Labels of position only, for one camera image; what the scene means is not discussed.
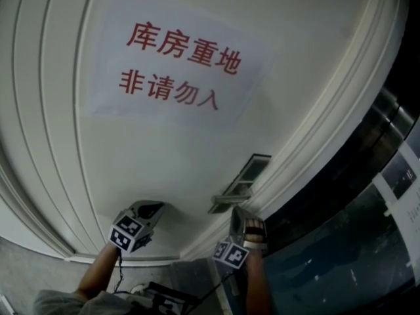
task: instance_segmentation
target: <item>forearm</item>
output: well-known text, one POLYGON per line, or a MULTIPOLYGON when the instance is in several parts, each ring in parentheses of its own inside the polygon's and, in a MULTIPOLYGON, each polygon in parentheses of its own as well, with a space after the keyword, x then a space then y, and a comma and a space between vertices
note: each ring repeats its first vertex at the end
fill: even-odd
POLYGON ((247 272, 247 315, 271 314, 270 290, 265 276, 263 257, 259 251, 251 251, 248 255, 247 272))
POLYGON ((110 283, 117 259, 117 247, 110 243, 105 245, 94 263, 82 277, 75 293, 90 300, 96 297, 101 291, 105 291, 110 283))

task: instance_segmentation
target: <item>chinese characters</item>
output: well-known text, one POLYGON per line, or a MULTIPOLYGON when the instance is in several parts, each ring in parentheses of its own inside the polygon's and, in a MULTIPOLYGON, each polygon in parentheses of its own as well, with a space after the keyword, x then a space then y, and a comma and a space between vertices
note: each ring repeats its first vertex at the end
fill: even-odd
MULTIPOLYGON (((144 76, 140 75, 138 70, 130 69, 129 72, 121 73, 120 87, 123 87, 126 94, 133 95, 135 91, 143 90, 144 76)), ((173 89, 175 88, 175 80, 171 79, 168 75, 166 77, 158 77, 155 73, 151 79, 147 82, 148 96, 159 100, 168 100, 173 89)), ((185 81, 179 87, 175 89, 175 96, 173 97, 179 104, 193 105, 196 103, 197 97, 202 100, 196 104, 196 106, 203 106, 209 103, 214 111, 219 108, 216 104, 216 94, 214 90, 210 90, 210 95, 207 98, 199 97, 200 89, 193 85, 190 85, 188 81, 185 81)))
MULTIPOLYGON (((127 46, 140 45, 142 50, 147 47, 157 47, 156 38, 161 28, 155 27, 151 22, 145 24, 136 23, 133 34, 127 42, 127 46)), ((163 43, 156 50, 163 55, 172 54, 174 58, 180 58, 184 51, 189 49, 190 36, 180 30, 167 31, 163 43)), ((211 67, 220 66, 223 71, 230 75, 236 75, 241 63, 240 51, 230 50, 229 47, 221 51, 217 42, 206 39, 197 39, 193 42, 193 53, 187 58, 188 61, 211 67)))

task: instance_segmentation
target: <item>floor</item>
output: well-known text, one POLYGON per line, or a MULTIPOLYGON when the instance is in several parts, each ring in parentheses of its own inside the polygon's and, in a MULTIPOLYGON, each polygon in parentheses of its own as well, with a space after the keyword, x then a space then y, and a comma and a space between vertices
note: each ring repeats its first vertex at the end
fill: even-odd
MULTIPOLYGON (((0 294, 5 295, 15 312, 21 315, 32 314, 33 300, 41 289, 74 291, 87 268, 87 264, 40 255, 0 238, 0 294)), ((124 268, 123 273, 119 290, 130 290, 150 281, 171 286, 169 267, 124 268)), ((110 291, 118 279, 119 272, 115 269, 110 291)))

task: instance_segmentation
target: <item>sleeve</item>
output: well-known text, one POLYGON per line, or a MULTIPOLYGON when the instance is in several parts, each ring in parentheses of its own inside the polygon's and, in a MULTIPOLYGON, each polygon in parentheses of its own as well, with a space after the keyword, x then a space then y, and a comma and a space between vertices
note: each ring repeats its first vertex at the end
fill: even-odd
POLYGON ((80 295, 40 291, 33 303, 33 315, 78 315, 85 303, 80 295))

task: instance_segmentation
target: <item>person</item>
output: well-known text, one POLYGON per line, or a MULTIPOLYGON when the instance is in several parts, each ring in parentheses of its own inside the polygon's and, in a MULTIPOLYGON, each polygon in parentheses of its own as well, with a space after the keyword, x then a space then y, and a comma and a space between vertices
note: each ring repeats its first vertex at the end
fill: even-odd
MULTIPOLYGON (((263 227, 263 224, 257 220, 248 220, 247 225, 263 227)), ((250 242, 261 242, 260 236, 246 235, 245 238, 250 242)), ((138 303, 132 303, 130 299, 122 299, 106 292, 117 260, 117 247, 108 243, 86 271, 76 291, 73 293, 40 291, 33 304, 34 315, 156 314, 154 310, 138 308, 138 303)), ((261 252, 251 250, 246 259, 246 266, 249 280, 247 315, 269 315, 271 314, 270 294, 261 252)))

